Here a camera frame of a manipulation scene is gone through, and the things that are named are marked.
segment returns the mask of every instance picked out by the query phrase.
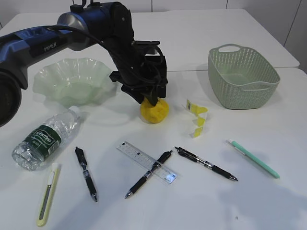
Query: clear plastic ruler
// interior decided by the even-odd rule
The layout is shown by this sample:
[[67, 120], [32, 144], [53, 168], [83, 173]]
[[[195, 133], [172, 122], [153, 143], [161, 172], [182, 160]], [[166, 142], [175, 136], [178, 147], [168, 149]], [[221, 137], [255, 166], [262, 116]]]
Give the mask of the clear plastic ruler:
[[[157, 162], [154, 158], [126, 141], [119, 145], [117, 149], [149, 171], [151, 171], [153, 164]], [[152, 173], [160, 177], [164, 182], [168, 184], [172, 183], [176, 179], [177, 173], [173, 172], [163, 164], [159, 164], [161, 166], [154, 170]]]

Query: water bottle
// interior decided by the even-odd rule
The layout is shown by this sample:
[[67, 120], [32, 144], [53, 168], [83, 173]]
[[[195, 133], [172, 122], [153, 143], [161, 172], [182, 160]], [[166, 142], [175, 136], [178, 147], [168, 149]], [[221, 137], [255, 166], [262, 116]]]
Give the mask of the water bottle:
[[33, 130], [12, 152], [12, 157], [23, 168], [37, 169], [80, 124], [80, 110], [72, 106], [56, 114]]

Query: yellow utility knife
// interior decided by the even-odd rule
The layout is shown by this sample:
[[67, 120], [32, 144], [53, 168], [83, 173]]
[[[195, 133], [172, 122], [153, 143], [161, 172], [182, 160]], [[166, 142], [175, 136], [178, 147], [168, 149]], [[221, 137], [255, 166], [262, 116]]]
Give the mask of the yellow utility knife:
[[51, 166], [51, 172], [50, 172], [48, 182], [47, 182], [47, 189], [45, 192], [45, 196], [44, 196], [42, 205], [40, 207], [38, 219], [36, 221], [36, 225], [39, 227], [44, 226], [47, 222], [53, 194], [56, 189], [56, 185], [57, 185], [57, 181], [59, 177], [59, 171], [60, 171], [60, 164], [53, 163]]

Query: table surface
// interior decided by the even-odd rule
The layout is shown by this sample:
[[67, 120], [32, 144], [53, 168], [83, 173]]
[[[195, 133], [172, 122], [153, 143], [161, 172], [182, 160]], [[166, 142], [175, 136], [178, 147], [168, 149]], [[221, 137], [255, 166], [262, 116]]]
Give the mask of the table surface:
[[[59, 16], [60, 13], [18, 14], [0, 35], [55, 24]], [[229, 43], [256, 49], [275, 68], [299, 66], [299, 62], [242, 9], [132, 13], [132, 26], [136, 40], [161, 41], [168, 71], [207, 70], [209, 50]], [[79, 57], [100, 60], [115, 70], [109, 54], [98, 45], [83, 52], [66, 49], [43, 63]]]
[[[161, 123], [140, 118], [139, 105], [119, 89], [102, 105], [82, 106], [86, 119], [78, 135], [53, 161], [62, 164], [47, 230], [303, 230], [307, 226], [307, 76], [295, 68], [277, 69], [281, 82], [259, 109], [223, 108], [210, 87], [207, 71], [168, 73], [170, 112]], [[35, 220], [46, 188], [50, 161], [29, 172], [11, 158], [12, 149], [41, 122], [63, 111], [30, 89], [19, 112], [0, 132], [0, 216], [6, 230], [38, 229]], [[204, 134], [192, 139], [195, 116], [186, 99], [209, 108]], [[224, 143], [237, 140], [274, 170], [273, 179]], [[128, 189], [145, 170], [116, 150], [128, 141], [152, 157], [180, 146], [231, 172], [233, 182], [174, 152], [166, 165], [179, 174], [164, 185], [153, 177], [133, 197]], [[74, 153], [85, 150], [99, 193], [91, 199]]]

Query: pen tip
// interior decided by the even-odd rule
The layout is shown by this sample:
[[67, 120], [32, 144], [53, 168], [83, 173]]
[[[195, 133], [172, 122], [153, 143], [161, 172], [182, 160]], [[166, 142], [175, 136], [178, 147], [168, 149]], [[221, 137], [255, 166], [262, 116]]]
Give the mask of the pen tip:
[[98, 197], [97, 197], [97, 194], [96, 194], [96, 193], [92, 194], [92, 199], [93, 199], [95, 202], [98, 201]]
[[131, 192], [131, 191], [127, 192], [127, 194], [125, 195], [125, 199], [129, 198], [132, 194], [133, 194], [133, 192]]
[[233, 176], [233, 175], [231, 175], [229, 179], [231, 179], [233, 181], [238, 181], [238, 179], [235, 176]]

